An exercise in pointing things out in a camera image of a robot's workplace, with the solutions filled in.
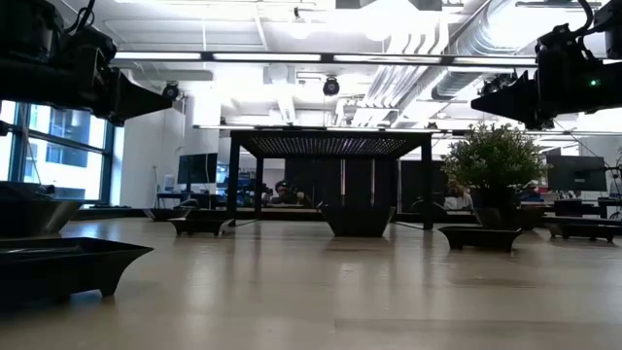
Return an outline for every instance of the glass wall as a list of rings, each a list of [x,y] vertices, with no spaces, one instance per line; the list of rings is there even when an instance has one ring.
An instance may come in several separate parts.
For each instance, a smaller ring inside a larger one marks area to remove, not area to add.
[[[1,111],[13,131],[0,137],[0,180],[54,185],[56,199],[109,202],[114,129],[106,121],[11,101]]]

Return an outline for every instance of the potted plant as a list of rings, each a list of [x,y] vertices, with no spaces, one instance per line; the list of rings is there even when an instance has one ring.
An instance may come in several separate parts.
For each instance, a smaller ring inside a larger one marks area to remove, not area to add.
[[[546,169],[534,139],[509,124],[471,125],[444,160],[447,176],[472,189],[473,209],[483,226],[516,226],[515,189],[539,179]],[[491,209],[496,223],[484,218]]]

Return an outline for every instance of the window frame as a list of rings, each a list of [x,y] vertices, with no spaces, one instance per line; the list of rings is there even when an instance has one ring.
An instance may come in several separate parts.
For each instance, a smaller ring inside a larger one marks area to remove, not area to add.
[[[99,199],[84,199],[81,200],[81,202],[84,204],[110,204],[110,184],[114,157],[113,147],[115,143],[115,127],[109,122],[106,122],[106,127],[104,129],[104,147],[93,147],[89,144],[51,135],[29,127],[26,130],[25,127],[27,125],[30,126],[30,108],[31,106],[37,104],[24,102],[15,103],[16,115],[14,123],[9,124],[9,130],[13,133],[13,145],[11,147],[11,160],[9,164],[9,181],[23,182],[28,149],[27,138],[35,138],[81,151],[100,154],[102,156],[102,166],[100,174]]]

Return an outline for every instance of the computer monitor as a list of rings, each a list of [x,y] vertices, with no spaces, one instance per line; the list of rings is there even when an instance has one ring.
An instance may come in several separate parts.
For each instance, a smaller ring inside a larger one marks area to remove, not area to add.
[[[218,154],[179,157],[178,184],[211,184],[216,182]]]
[[[606,191],[602,157],[549,156],[548,188],[553,191]]]

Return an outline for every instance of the ceiling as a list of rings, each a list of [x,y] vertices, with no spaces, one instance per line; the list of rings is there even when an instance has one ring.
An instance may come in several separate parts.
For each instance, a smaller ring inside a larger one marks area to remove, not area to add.
[[[50,1],[67,23],[87,3]],[[444,0],[441,12],[419,11],[408,0],[376,0],[351,10],[340,8],[345,0],[185,0],[177,3],[184,5],[170,5],[175,1],[97,0],[94,26],[110,35],[121,51],[531,55],[541,33],[564,21],[573,27],[584,20],[577,9],[525,9],[516,0],[491,0],[490,4],[500,5],[486,8],[485,18],[473,17],[460,30],[483,0]],[[294,16],[294,7],[300,8],[300,18]],[[492,47],[489,52],[472,44],[482,38]],[[602,36],[588,37],[586,44],[596,55],[605,54]],[[441,128],[458,129],[482,120],[510,122],[469,107],[482,80],[492,74],[486,72],[291,64],[287,77],[281,77],[287,83],[283,88],[281,78],[274,75],[276,69],[267,64],[142,62],[124,68],[131,69],[133,78],[147,88],[162,89],[176,76],[185,77],[179,79],[180,86],[195,98],[209,88],[209,93],[218,95],[227,123],[424,127],[434,122]],[[332,97],[322,93],[329,76],[336,77],[341,87]],[[455,76],[463,84],[457,84]],[[435,99],[435,88],[445,83],[459,88],[450,99]],[[610,117],[574,115],[559,121],[567,129],[599,129],[606,126],[590,121]]]

